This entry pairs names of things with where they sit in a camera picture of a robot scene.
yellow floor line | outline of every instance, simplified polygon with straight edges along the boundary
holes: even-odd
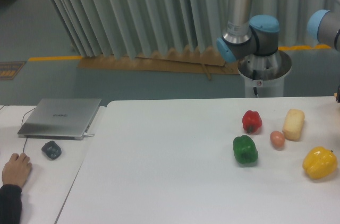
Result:
[[[320,50],[320,49],[331,49],[328,45],[316,45],[315,47],[310,47],[307,45],[298,46],[280,46],[279,50]],[[60,56],[60,57],[33,57],[29,58],[28,61],[66,61],[82,59],[81,56]]]

floor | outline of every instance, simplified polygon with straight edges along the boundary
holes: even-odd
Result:
[[[287,51],[293,66],[285,97],[332,96],[340,84],[334,50]],[[0,62],[74,56],[49,0],[0,0]],[[242,98],[239,75],[88,70],[79,60],[27,62],[12,81],[0,81],[0,105],[36,105],[41,98],[113,100]]]

bread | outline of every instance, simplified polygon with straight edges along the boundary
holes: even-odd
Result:
[[[300,139],[304,123],[304,112],[297,109],[290,109],[283,125],[283,135],[288,140]]]

silver laptop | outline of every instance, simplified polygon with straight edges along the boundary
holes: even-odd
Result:
[[[101,99],[42,99],[18,131],[20,136],[83,139]]]

human hand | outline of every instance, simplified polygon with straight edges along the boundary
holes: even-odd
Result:
[[[13,153],[2,171],[3,184],[13,184],[22,188],[31,172],[32,163],[30,158],[22,153],[20,156]]]

